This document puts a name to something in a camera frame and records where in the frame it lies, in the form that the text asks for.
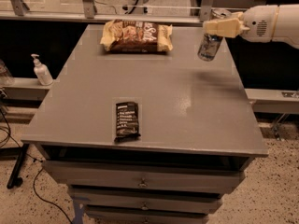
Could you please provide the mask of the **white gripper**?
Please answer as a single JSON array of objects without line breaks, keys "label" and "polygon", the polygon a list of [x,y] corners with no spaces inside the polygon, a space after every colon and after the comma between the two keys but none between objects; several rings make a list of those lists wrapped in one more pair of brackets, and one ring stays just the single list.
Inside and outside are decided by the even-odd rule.
[{"label": "white gripper", "polygon": [[227,19],[205,21],[203,29],[209,35],[229,38],[241,35],[249,42],[267,43],[273,37],[277,16],[278,6],[251,7],[245,13],[230,13]]}]

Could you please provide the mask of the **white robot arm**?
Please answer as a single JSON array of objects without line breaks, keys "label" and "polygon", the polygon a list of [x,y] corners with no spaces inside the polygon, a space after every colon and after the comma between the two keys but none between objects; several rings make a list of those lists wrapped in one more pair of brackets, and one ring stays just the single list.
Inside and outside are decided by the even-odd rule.
[{"label": "white robot arm", "polygon": [[283,42],[299,49],[299,5],[265,5],[205,21],[206,34],[249,42]]}]

